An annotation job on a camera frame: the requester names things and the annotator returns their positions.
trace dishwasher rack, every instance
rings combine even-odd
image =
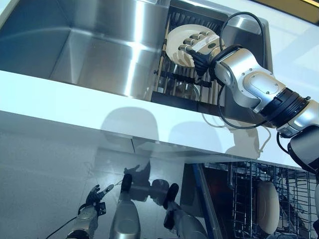
[[[254,194],[261,181],[273,182],[278,192],[280,220],[276,232],[297,234],[306,239],[317,238],[313,228],[317,220],[314,174],[256,162],[232,162],[229,163],[228,175],[233,187],[235,238],[265,238],[255,219]]]

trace metal dish rack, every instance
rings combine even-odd
[[[235,238],[265,238],[256,224],[254,194],[260,181],[271,181],[280,201],[280,221],[276,233],[292,233],[316,239],[313,223],[317,220],[315,206],[316,177],[294,169],[255,162],[231,163],[228,174],[233,185],[233,229]]]
[[[223,22],[171,6],[168,13],[166,32],[185,24],[203,25],[219,34]],[[211,81],[208,72],[203,75],[200,81],[197,81],[197,73],[194,68],[185,68],[172,62],[166,55],[165,48],[162,52],[159,68],[155,71],[155,74],[158,75],[155,86],[156,92],[193,101],[216,104],[215,98],[220,88],[217,81]]]

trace robot finger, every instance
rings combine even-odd
[[[199,34],[202,34],[204,36],[210,36],[213,34],[213,32],[212,31],[201,31]]]
[[[197,33],[197,34],[193,34],[191,35],[189,38],[191,39],[195,39],[195,40],[200,40],[202,38],[204,38],[205,36],[203,34]]]
[[[100,190],[100,185],[98,184],[98,185],[95,185],[92,189],[91,189],[91,193],[94,193],[94,192],[97,192],[97,191],[99,191]]]
[[[191,38],[187,38],[183,41],[183,44],[186,44],[186,45],[194,45],[196,44],[198,41],[195,40],[195,39],[191,39]]]
[[[178,47],[178,49],[181,50],[181,51],[184,51],[184,52],[186,52],[186,53],[188,53],[188,54],[190,54],[190,55],[195,52],[195,51],[191,48],[190,45],[180,45],[180,46]]]

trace black cable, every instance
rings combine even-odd
[[[226,25],[227,25],[227,23],[228,23],[228,21],[230,19],[232,19],[233,17],[238,16],[238,15],[249,15],[249,16],[253,17],[257,21],[257,23],[258,23],[258,25],[260,27],[260,30],[261,30],[261,36],[262,36],[262,40],[263,40],[263,67],[265,67],[265,62],[266,62],[266,42],[265,42],[265,35],[264,35],[263,25],[260,22],[259,18],[257,16],[255,16],[254,14],[252,14],[251,12],[240,11],[240,12],[237,12],[237,13],[231,15],[229,18],[227,18],[227,20],[224,22],[224,24],[222,25],[222,27],[220,29],[220,35],[219,35],[219,47],[220,47],[220,50],[221,51],[223,50],[222,35],[223,35],[224,28],[226,27]]]
[[[247,127],[239,127],[239,126],[236,126],[236,125],[234,125],[234,124],[228,122],[228,121],[226,120],[225,116],[223,115],[223,112],[221,111],[221,107],[220,107],[220,95],[221,95],[221,93],[222,93],[222,91],[223,91],[223,89],[224,89],[224,86],[225,86],[225,85],[223,85],[223,86],[220,88],[219,92],[218,92],[218,96],[217,96],[217,107],[218,107],[218,112],[219,112],[220,117],[223,119],[223,121],[224,121],[226,124],[228,124],[229,126],[232,126],[233,128],[237,128],[237,129],[251,129],[251,128],[257,128],[258,126],[261,126],[261,125],[263,125],[264,123],[267,122],[266,120],[264,120],[264,121],[262,121],[262,122],[260,122],[260,123],[258,123],[258,124],[256,124],[256,125],[247,126]]]
[[[280,140],[279,140],[279,132],[277,132],[277,137],[276,137],[276,139],[277,139],[277,144],[278,144],[279,148],[281,148],[281,149],[283,150],[283,152],[289,154],[289,152],[288,152],[288,151],[281,145],[281,143],[280,143]]]
[[[54,232],[52,232],[50,235],[48,235],[45,239],[48,239],[50,236],[52,236],[53,234],[55,234],[58,230],[60,230],[61,228],[63,228],[65,225],[67,225],[69,222],[73,221],[74,219],[76,219],[76,217],[72,218],[71,220],[68,220],[65,224],[63,224],[62,226],[60,226],[57,230],[55,230]]]

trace robotic hand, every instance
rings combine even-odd
[[[99,185],[92,188],[83,204],[78,210],[76,222],[67,239],[92,239],[98,227],[98,216],[106,214],[105,202],[100,203],[102,198],[110,192],[114,185],[111,184],[99,193]]]
[[[261,115],[264,122],[269,121],[277,128],[281,137],[291,138],[285,151],[304,170],[316,173],[319,168],[318,102],[310,97],[302,98],[276,80],[249,50],[240,45],[223,49],[218,39],[213,32],[201,32],[186,39],[179,50],[193,57],[199,76],[209,69],[210,76],[216,78],[222,88],[226,86],[231,90],[238,105]]]
[[[173,183],[167,192],[163,203],[163,207],[166,209],[164,227],[176,233],[180,239],[208,239],[200,221],[182,210],[175,202],[178,189],[178,185]]]

